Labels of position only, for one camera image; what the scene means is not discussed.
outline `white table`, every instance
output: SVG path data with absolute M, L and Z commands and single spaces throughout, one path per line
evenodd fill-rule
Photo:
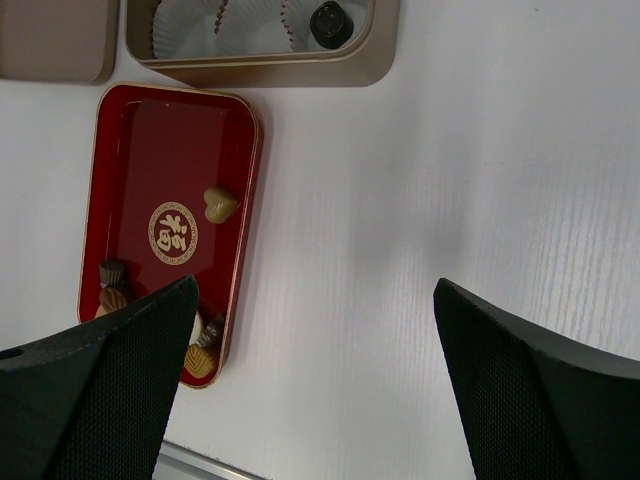
M 639 359 L 638 18 L 406 0 L 375 86 L 241 92 L 268 141 L 232 353 L 166 438 L 275 480 L 472 478 L 441 276 Z M 112 81 L 171 84 L 120 43 Z M 0 348 L 76 322 L 104 88 L 0 82 Z

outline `white paper liner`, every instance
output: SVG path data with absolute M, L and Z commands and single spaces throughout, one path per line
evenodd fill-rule
M 218 29 L 220 56 L 290 53 L 282 0 L 229 0 Z
M 283 19 L 291 35 L 293 50 L 296 52 L 325 50 L 318 45 L 309 25 L 311 16 L 326 0 L 283 0 Z M 353 35 L 356 38 L 367 20 L 368 0 L 336 0 L 353 20 Z
M 162 0 L 153 17 L 155 58 L 207 58 L 217 52 L 224 0 Z

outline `gold emblem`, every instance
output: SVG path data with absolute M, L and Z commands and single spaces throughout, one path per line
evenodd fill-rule
M 198 225 L 191 212 L 178 202 L 160 205 L 149 220 L 149 245 L 167 265 L 182 265 L 198 246 Z

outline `chinese character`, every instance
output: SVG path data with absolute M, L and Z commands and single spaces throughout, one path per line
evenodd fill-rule
M 169 232 L 170 230 L 160 230 L 160 236 L 156 240 L 158 247 L 165 252 L 171 250 L 171 235 L 169 235 Z
M 160 225 L 164 225 L 171 229 L 160 230 L 160 235 L 158 240 L 156 240 L 156 244 L 163 251 L 168 252 L 171 250 L 172 246 L 173 248 L 181 249 L 183 252 L 187 249 L 187 242 L 182 235 L 187 233 L 188 227 L 187 225 L 180 225 L 180 221 L 180 215 L 172 217 L 169 214 L 165 216 L 164 220 L 160 220 Z

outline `red tin lid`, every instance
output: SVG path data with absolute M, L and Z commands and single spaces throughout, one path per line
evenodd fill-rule
M 243 99 L 222 93 L 119 84 L 98 111 L 78 314 L 96 315 L 100 262 L 118 260 L 137 297 L 187 274 L 200 287 L 205 323 L 227 321 L 218 368 L 192 387 L 212 383 L 229 353 L 262 129 Z M 204 192 L 221 187 L 238 200 L 214 225 Z

